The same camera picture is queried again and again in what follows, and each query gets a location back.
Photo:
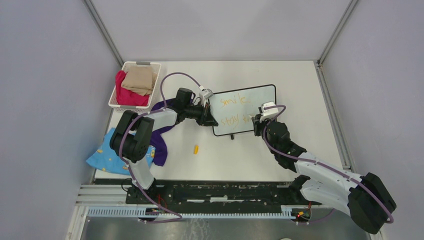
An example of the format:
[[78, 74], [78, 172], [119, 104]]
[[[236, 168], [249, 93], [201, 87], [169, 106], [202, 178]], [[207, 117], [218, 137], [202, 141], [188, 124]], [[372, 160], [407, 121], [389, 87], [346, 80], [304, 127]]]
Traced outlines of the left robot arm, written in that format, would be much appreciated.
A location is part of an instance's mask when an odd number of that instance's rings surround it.
[[152, 187], [155, 178], [145, 160], [153, 132], [174, 127], [185, 119], [195, 120], [202, 127], [219, 125], [212, 115], [210, 104], [194, 104], [192, 95], [192, 90], [180, 88], [170, 105], [142, 114], [126, 110], [112, 134], [109, 146], [127, 165], [134, 184], [139, 188], [137, 196], [145, 204], [151, 204], [157, 198], [157, 190]]

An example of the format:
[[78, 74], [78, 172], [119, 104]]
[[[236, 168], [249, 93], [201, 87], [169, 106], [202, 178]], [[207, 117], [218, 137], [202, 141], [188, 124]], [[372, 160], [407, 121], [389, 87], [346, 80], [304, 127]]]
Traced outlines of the yellow marker cap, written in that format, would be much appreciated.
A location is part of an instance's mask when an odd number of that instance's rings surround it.
[[194, 153], [195, 155], [197, 155], [197, 154], [198, 154], [198, 152], [199, 152], [199, 146], [198, 146], [198, 145], [196, 145], [196, 146], [194, 147], [194, 151], [193, 151], [193, 153]]

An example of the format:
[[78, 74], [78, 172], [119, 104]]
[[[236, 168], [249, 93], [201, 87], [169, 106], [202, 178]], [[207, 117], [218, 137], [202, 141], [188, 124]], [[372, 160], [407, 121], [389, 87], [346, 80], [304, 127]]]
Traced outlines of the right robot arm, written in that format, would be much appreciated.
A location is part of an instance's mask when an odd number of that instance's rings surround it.
[[254, 134], [262, 137], [277, 163], [298, 174], [288, 191], [293, 203], [307, 200], [324, 204], [343, 212], [373, 235], [384, 224], [394, 222], [397, 204], [377, 175], [360, 175], [319, 160], [291, 140], [285, 123], [261, 114], [251, 120]]

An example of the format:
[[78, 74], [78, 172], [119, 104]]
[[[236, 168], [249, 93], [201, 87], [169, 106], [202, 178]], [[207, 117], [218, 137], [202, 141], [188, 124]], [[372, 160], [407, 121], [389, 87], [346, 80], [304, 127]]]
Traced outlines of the black framed whiteboard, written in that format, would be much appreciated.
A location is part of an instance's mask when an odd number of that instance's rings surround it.
[[208, 99], [212, 116], [218, 126], [212, 128], [216, 137], [254, 130], [252, 117], [269, 102], [276, 103], [276, 86], [273, 84], [241, 88], [214, 93]]

